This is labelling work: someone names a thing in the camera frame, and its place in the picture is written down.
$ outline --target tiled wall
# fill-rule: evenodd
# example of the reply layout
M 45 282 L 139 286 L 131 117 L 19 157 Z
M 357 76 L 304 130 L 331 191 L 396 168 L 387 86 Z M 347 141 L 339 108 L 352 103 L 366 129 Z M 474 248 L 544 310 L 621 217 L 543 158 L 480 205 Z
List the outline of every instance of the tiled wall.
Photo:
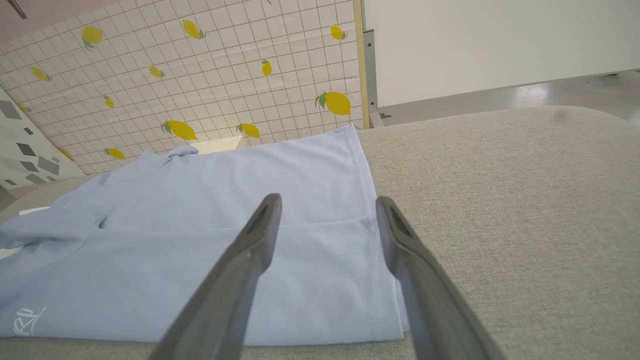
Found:
M 250 145 L 362 127 L 354 18 L 352 0 L 123 0 L 0 44 L 0 86 L 87 174 L 252 126 Z

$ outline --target gray diamond shape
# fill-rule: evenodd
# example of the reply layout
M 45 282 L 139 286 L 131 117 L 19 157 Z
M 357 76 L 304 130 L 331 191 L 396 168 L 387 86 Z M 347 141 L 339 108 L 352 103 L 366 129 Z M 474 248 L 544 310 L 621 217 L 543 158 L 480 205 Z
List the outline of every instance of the gray diamond shape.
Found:
M 20 148 L 20 151 L 22 151 L 23 154 L 28 155 L 28 156 L 36 156 L 36 153 L 33 152 L 33 149 L 31 149 L 31 147 L 25 143 L 15 143 L 16 145 L 18 145 L 18 147 Z
M 29 171 L 40 172 L 33 163 L 30 163 L 28 161 L 20 161 L 20 163 L 25 169 Z
M 29 174 L 25 177 L 25 179 L 31 181 L 34 184 L 46 184 L 47 182 L 43 179 L 40 179 L 36 174 Z
M 56 175 L 58 175 L 58 172 L 60 171 L 60 165 L 53 163 L 42 156 L 38 156 L 38 167 Z
M 18 109 L 15 108 L 11 101 L 0 100 L 0 111 L 9 119 L 22 120 Z

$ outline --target light blue shirt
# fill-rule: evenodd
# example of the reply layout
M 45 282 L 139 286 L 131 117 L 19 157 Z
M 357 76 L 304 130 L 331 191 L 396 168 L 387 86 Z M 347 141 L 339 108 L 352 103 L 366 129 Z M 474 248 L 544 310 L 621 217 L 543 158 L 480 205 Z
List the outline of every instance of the light blue shirt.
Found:
M 265 195 L 282 195 L 247 345 L 403 336 L 375 189 L 353 126 L 197 155 L 179 147 L 98 176 L 0 227 L 0 336 L 158 341 Z

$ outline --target wall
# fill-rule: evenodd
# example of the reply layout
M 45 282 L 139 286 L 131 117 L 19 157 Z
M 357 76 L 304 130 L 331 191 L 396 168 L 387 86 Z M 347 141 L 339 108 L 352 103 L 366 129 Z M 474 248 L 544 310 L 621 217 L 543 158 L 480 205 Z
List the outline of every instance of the wall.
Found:
M 0 43 L 29 35 L 51 24 L 101 8 L 115 0 L 17 0 L 27 19 L 8 1 L 0 1 Z
M 87 174 L 144 150 L 362 127 L 351 0 L 123 0 L 0 51 L 0 86 Z
M 364 0 L 378 106 L 640 68 L 638 0 Z
M 84 176 L 80 168 L 57 150 L 0 90 L 1 186 L 12 189 L 79 176 Z

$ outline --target floor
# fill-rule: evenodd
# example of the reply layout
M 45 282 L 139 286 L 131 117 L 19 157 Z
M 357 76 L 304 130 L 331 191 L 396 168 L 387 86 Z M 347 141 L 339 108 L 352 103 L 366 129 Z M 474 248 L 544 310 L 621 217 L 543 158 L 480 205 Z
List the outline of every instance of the floor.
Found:
M 483 90 L 379 108 L 386 126 L 453 115 L 544 105 L 600 110 L 640 126 L 640 72 Z

